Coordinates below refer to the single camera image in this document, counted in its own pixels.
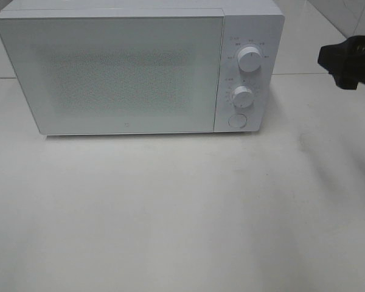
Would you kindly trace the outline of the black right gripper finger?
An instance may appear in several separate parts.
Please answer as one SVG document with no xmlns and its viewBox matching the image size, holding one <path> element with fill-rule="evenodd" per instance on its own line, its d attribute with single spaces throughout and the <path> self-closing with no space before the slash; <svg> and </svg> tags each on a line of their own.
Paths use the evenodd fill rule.
<svg viewBox="0 0 365 292">
<path fill-rule="evenodd" d="M 341 89 L 356 90 L 359 83 L 365 85 L 365 35 L 322 46 L 318 64 L 328 71 Z"/>
</svg>

